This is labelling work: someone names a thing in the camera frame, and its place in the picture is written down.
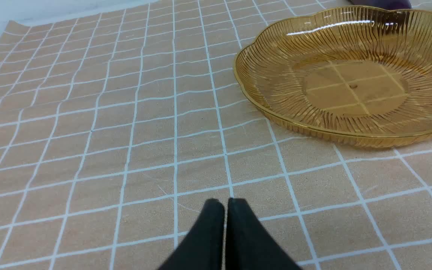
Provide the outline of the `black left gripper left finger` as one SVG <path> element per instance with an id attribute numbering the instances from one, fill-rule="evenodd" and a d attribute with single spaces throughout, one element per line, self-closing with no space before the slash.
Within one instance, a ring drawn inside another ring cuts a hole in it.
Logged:
<path id="1" fill-rule="evenodd" d="M 221 270 L 225 224 L 223 204 L 205 201 L 196 222 L 160 270 Z"/>

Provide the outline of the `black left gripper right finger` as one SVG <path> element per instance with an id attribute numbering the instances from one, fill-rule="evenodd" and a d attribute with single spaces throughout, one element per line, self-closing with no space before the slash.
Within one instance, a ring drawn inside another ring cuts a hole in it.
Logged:
<path id="1" fill-rule="evenodd" d="M 228 200 L 225 261 L 227 270 L 300 270 L 271 237 L 247 200 Z"/>

